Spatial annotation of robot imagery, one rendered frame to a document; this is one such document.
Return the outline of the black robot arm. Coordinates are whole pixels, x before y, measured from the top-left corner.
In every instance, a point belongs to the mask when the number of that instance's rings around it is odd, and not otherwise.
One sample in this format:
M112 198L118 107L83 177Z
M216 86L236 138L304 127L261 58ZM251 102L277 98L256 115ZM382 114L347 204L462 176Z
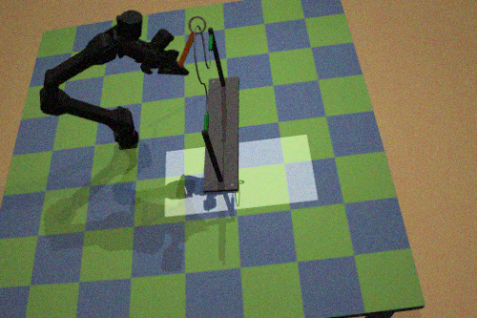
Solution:
M85 49L49 69L45 73L44 87L40 90L40 105L43 114L62 116L65 114L84 117L108 125L114 133L114 141L119 150L137 148L139 139L133 116L128 108L117 106L106 109L71 98L59 85L86 70L92 65L102 65L116 58L128 55L133 58L136 45L141 41L143 15L139 11L125 11L116 17L116 25L97 34ZM160 29L149 44L150 50L164 50L175 38L165 29Z

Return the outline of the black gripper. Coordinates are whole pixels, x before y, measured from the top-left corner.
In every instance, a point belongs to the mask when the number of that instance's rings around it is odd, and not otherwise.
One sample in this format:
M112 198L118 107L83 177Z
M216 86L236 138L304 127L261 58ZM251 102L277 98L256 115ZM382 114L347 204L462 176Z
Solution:
M159 69L158 74L181 74L188 75L189 71L176 62L178 51L150 50L146 45L150 42L141 40L135 47L133 58L136 63L142 63L140 68L144 74L153 74L154 69Z

